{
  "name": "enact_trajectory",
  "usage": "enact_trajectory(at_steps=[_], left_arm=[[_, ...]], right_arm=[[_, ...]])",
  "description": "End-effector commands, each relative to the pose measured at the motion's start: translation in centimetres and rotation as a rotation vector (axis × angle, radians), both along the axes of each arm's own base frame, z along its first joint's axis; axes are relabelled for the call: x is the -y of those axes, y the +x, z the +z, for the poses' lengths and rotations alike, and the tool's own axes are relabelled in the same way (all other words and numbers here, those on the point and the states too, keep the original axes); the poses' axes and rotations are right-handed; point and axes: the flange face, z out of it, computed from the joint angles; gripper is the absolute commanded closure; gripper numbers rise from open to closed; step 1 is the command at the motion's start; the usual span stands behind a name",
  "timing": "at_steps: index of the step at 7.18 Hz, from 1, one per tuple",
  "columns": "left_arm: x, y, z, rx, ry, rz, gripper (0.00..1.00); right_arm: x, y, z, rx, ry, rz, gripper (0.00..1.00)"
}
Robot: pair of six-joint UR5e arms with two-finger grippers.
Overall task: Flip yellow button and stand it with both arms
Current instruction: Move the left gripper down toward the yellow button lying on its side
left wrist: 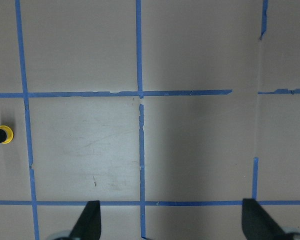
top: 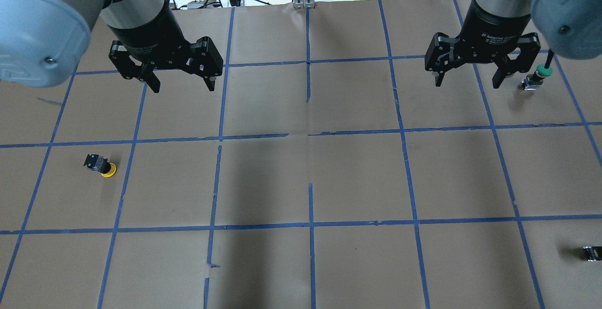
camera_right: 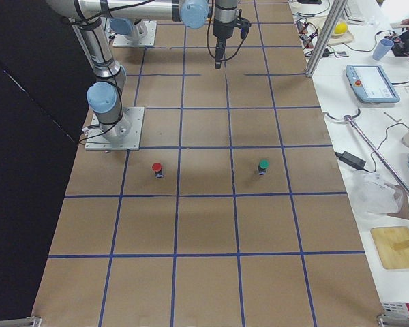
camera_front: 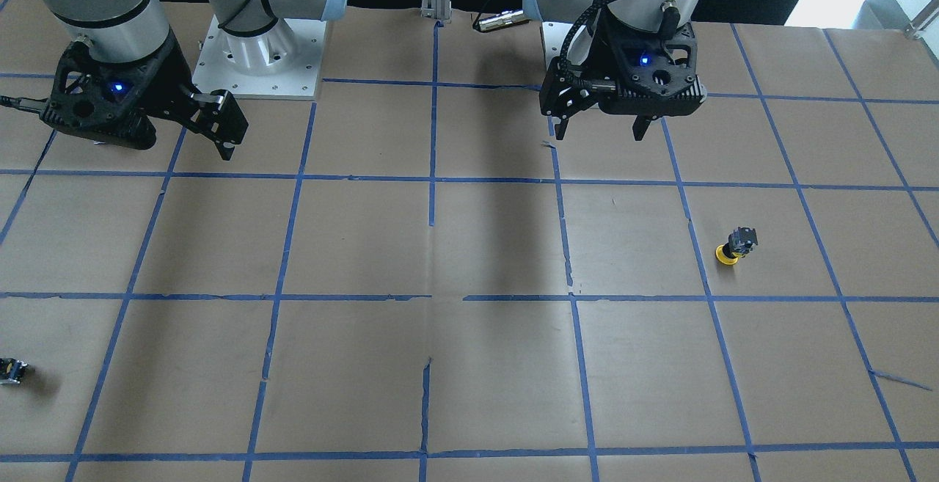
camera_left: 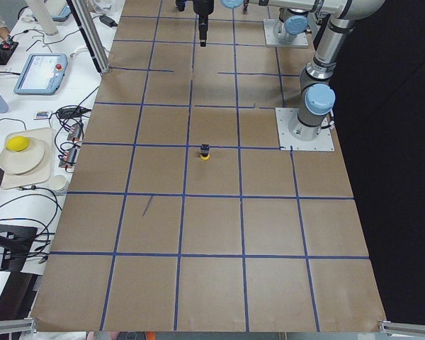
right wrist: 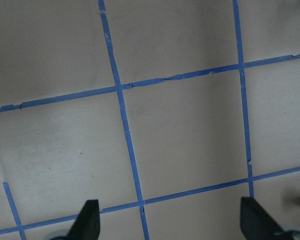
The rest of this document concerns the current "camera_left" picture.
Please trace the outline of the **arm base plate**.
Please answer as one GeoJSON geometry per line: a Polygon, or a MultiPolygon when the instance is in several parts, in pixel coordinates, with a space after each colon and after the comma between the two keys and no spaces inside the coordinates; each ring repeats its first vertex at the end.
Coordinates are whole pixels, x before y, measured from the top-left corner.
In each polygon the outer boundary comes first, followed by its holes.
{"type": "Polygon", "coordinates": [[[266,46],[308,48],[308,41],[304,31],[291,34],[285,29],[285,24],[278,19],[264,19],[263,29],[266,46]]]}
{"type": "Polygon", "coordinates": [[[276,108],[278,139],[281,150],[333,152],[332,133],[325,118],[317,127],[298,120],[298,108],[276,108]]]}

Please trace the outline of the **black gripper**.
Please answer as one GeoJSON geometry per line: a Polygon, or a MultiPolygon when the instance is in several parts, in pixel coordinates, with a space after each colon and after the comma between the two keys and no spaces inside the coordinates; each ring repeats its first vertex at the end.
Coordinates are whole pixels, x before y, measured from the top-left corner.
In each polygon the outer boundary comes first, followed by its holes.
{"type": "Polygon", "coordinates": [[[205,47],[208,39],[208,15],[214,11],[214,0],[193,0],[193,10],[198,16],[200,46],[205,47]]]}

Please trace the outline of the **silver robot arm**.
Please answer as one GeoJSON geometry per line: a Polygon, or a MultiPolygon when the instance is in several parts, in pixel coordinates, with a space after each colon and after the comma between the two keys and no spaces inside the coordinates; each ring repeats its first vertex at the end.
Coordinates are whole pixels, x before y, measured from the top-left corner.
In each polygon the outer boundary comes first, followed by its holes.
{"type": "Polygon", "coordinates": [[[330,113],[336,99],[329,80],[336,67],[336,58],[346,36],[352,33],[355,22],[374,14],[383,1],[255,1],[259,6],[276,6],[320,12],[330,15],[314,57],[300,74],[302,105],[288,123],[290,134],[302,141],[315,140],[322,122],[330,113]]]}
{"type": "Polygon", "coordinates": [[[279,8],[273,33],[280,43],[291,43],[308,27],[307,12],[300,9],[279,8]]]}

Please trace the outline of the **person's hand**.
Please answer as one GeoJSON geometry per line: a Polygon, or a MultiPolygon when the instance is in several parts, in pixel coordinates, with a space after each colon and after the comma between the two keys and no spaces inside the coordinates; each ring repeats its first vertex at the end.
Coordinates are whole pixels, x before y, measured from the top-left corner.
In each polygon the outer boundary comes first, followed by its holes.
{"type": "Polygon", "coordinates": [[[2,40],[8,40],[9,36],[10,36],[10,32],[8,31],[0,32],[0,37],[2,40]]]}

